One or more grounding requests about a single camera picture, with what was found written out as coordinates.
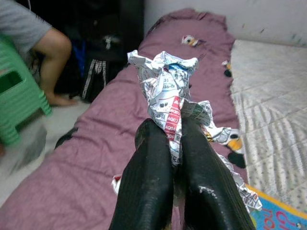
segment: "green plastic stool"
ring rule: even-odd
[[[5,145],[18,141],[16,126],[39,108],[45,115],[52,112],[13,43],[0,35],[0,140]]]

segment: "tiled floor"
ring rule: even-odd
[[[307,213],[307,49],[250,41],[232,51],[248,182]]]
[[[88,107],[89,104],[83,102],[79,102],[76,106],[72,107],[54,107],[52,116],[45,117],[39,113],[35,119],[25,125],[21,131],[22,140],[14,146],[7,147],[5,156],[0,160],[0,206],[2,206],[20,182],[41,164],[45,154],[54,149],[57,140],[73,127],[78,116]],[[41,155],[21,169],[12,171],[12,162],[16,158],[21,157],[22,146],[26,145],[27,142],[31,142],[32,136],[36,134],[38,129],[46,129],[47,131],[46,145]],[[44,140],[44,137],[41,136],[34,138]]]

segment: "person's leg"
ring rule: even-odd
[[[169,229],[174,194],[169,141],[153,120],[146,119],[135,143],[109,230]]]
[[[46,56],[41,68],[41,87],[50,104],[74,104],[75,101],[53,92],[71,54],[70,40],[15,1],[0,0],[0,6],[0,34],[8,36],[21,54],[33,49]]]
[[[190,118],[182,119],[181,143],[189,229],[255,230],[231,172]]]
[[[54,87],[71,55],[71,42],[60,31],[51,28],[32,48],[45,55],[40,70],[40,86],[51,105],[72,105],[76,101],[54,94]]]

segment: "crumpled newspaper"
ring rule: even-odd
[[[174,166],[180,164],[181,158],[182,117],[196,120],[209,141],[228,146],[234,141],[235,144],[232,145],[237,149],[234,151],[242,152],[238,130],[216,127],[209,101],[199,103],[190,101],[189,78],[198,67],[197,58],[183,60],[163,51],[150,60],[139,56],[138,51],[134,50],[128,53],[128,62],[138,69],[138,78],[148,102],[150,117],[169,139]],[[257,194],[246,188],[241,176],[234,172],[232,164],[225,157],[219,154],[218,156],[230,170],[247,210],[249,211],[249,208],[261,210],[262,204]]]

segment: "pink bedsheet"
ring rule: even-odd
[[[181,44],[183,35],[206,41],[196,48]],[[191,77],[193,101],[209,100],[217,126],[238,128],[230,97],[231,78],[221,63],[230,60],[234,38],[225,17],[184,9],[161,18],[140,45],[139,54],[153,58],[166,52],[181,58],[200,58]],[[78,119],[79,130],[26,178],[0,209],[1,230],[106,230],[116,195],[111,179],[122,173],[135,151],[137,127],[148,117],[147,102],[128,66],[108,84]],[[227,156],[229,150],[213,147]],[[236,168],[243,178],[246,171]],[[174,209],[173,229],[179,229]]]

